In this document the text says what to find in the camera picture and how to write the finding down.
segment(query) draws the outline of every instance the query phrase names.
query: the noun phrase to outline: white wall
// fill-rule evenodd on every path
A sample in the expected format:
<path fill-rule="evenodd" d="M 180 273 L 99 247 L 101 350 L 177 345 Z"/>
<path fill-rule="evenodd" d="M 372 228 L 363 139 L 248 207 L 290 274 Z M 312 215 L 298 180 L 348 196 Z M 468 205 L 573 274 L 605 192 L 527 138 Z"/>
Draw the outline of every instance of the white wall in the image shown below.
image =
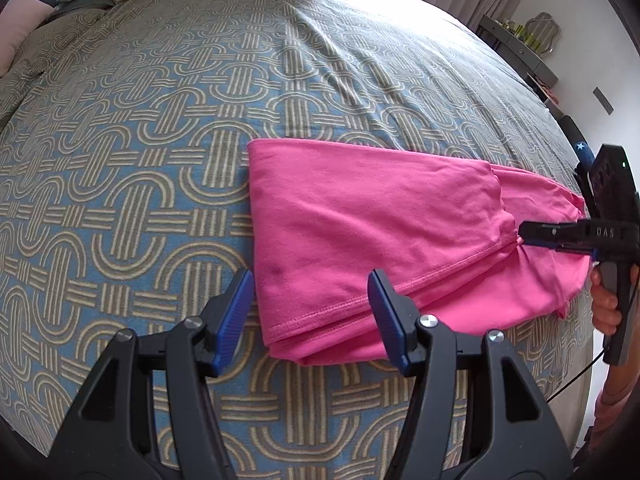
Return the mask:
<path fill-rule="evenodd" d="M 640 56 L 608 0 L 522 0 L 512 17 L 524 24 L 549 12 L 562 29 L 545 62 L 558 76 L 553 91 L 594 153 L 603 142 L 624 146 L 640 187 Z M 611 102 L 607 115 L 593 95 Z"/>

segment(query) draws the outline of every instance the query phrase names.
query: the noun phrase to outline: bed sheet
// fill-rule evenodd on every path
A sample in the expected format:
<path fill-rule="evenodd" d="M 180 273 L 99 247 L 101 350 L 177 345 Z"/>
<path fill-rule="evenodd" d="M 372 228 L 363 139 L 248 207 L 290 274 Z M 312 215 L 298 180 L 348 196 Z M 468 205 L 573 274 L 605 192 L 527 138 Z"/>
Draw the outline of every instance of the bed sheet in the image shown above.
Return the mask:
<path fill-rule="evenodd" d="M 38 29 L 0 80 L 0 413 L 46 453 L 108 340 L 169 329 L 252 263 L 246 145 L 296 137 L 524 168 L 575 189 L 548 110 L 418 0 L 125 0 Z M 508 331 L 540 388 L 590 339 Z M 382 478 L 412 382 L 387 362 L 268 357 L 252 308 L 212 402 L 241 478 Z M 448 463 L 460 453 L 456 391 Z M 154 387 L 175 464 L 166 385 Z"/>

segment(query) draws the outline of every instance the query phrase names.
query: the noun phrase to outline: pink shirt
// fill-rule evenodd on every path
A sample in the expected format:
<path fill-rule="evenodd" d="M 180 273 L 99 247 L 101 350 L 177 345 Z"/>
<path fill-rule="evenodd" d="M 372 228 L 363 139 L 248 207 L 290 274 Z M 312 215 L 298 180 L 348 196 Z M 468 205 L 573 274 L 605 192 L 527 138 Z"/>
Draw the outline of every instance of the pink shirt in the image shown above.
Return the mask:
<path fill-rule="evenodd" d="M 482 160 L 296 139 L 249 143 L 255 279 L 272 356 L 385 357 L 367 276 L 459 332 L 565 314 L 589 258 L 522 246 L 523 220 L 575 221 L 582 198 Z"/>

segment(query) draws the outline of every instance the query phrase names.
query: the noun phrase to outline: blue and beige patterned fabric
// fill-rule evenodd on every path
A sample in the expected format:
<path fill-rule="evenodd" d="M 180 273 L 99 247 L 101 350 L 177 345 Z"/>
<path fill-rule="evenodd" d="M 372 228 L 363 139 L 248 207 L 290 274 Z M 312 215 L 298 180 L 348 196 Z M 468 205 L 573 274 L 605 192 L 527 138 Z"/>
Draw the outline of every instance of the blue and beige patterned fabric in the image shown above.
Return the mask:
<path fill-rule="evenodd" d="M 75 12 L 23 45 L 0 80 L 0 120 L 0 413 L 44 453 L 114 332 L 167 330 L 251 266 L 252 139 L 481 158 L 574 186 L 575 155 L 546 108 L 418 0 L 127 0 Z M 588 310 L 583 294 L 567 319 L 508 332 L 546 394 L 590 338 Z M 382 478 L 411 381 L 386 362 L 271 359 L 257 313 L 211 381 L 238 474 Z M 465 397 L 461 382 L 449 463 Z M 154 399 L 162 456 L 175 463 L 161 374 Z"/>

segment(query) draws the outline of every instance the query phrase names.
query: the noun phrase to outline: pillow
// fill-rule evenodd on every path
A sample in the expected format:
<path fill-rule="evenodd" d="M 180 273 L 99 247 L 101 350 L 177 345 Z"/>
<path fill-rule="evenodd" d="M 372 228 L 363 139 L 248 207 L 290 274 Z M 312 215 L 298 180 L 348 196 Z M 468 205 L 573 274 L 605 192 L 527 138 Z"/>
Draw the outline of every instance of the pillow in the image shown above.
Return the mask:
<path fill-rule="evenodd" d="M 0 12 L 0 77 L 8 71 L 22 42 L 53 12 L 40 0 L 9 0 Z"/>

